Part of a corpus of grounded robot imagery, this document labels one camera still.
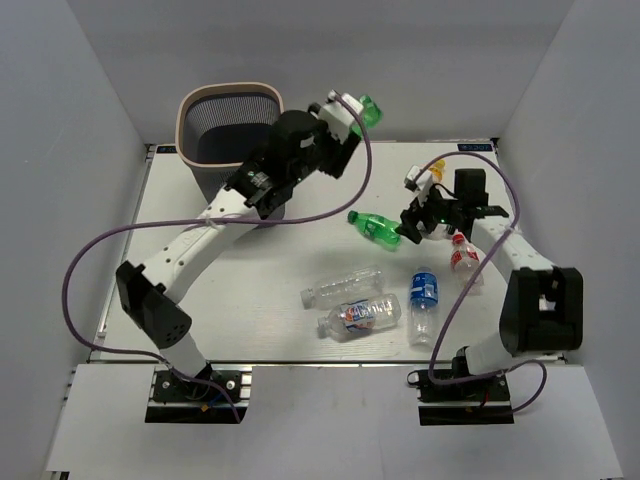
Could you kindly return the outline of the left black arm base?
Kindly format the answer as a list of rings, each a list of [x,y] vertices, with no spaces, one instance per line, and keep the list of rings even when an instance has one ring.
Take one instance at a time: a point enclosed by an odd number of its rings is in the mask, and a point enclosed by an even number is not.
[[[237,417],[244,419],[249,405],[252,370],[247,366],[214,366],[211,381],[233,401]],[[148,424],[238,424],[231,404],[216,388],[191,384],[169,370],[156,369],[145,413]]]

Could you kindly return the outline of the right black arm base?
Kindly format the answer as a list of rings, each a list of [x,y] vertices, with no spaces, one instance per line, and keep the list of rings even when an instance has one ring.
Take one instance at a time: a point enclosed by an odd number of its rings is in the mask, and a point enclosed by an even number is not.
[[[413,370],[407,385],[417,390],[421,426],[479,426],[514,423],[510,391],[504,378],[436,385],[428,371]]]

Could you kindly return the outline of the clear unlabeled plastic bottle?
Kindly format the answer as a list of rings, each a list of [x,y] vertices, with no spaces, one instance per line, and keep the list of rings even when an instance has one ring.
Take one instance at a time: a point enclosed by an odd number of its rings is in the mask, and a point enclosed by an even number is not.
[[[377,266],[333,275],[316,281],[300,292],[305,309],[330,310],[333,307],[383,293],[385,277]]]

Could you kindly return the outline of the green plastic bottle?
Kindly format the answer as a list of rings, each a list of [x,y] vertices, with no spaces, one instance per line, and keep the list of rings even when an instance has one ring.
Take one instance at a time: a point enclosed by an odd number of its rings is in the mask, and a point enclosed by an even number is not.
[[[383,111],[369,95],[361,95],[358,101],[363,106],[360,118],[366,130],[370,131],[382,120]]]
[[[395,251],[401,243],[401,236],[396,232],[400,224],[384,216],[351,210],[347,221],[367,240],[388,251]]]

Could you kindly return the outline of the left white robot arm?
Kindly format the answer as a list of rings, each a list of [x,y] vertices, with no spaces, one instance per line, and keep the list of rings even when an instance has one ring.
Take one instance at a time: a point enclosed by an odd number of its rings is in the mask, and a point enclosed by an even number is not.
[[[179,371],[176,384],[188,398],[205,396],[212,377],[191,336],[182,299],[237,240],[259,226],[278,224],[277,210],[311,173],[340,177],[360,142],[360,126],[353,113],[329,103],[285,111],[273,124],[210,130],[195,148],[206,166],[217,170],[206,209],[156,255],[118,267],[122,309]]]

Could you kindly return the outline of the clear bottle orange blue label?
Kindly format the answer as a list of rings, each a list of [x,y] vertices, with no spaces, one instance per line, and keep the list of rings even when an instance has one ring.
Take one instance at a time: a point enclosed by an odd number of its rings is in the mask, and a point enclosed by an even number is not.
[[[326,316],[317,320],[317,332],[321,338],[348,341],[396,328],[401,314],[401,306],[395,294],[378,295],[334,307]]]

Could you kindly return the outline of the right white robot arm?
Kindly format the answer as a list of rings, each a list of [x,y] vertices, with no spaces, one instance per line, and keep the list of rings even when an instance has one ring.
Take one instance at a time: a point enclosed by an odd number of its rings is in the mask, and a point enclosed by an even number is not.
[[[458,169],[454,191],[443,197],[430,171],[412,167],[404,180],[415,197],[402,211],[397,233],[418,244],[439,225],[463,234],[507,283],[498,329],[462,348],[465,365],[451,374],[453,390],[472,399],[488,376],[529,358],[576,350],[583,339],[583,277],[539,254],[516,230],[514,217],[492,205],[482,169]]]

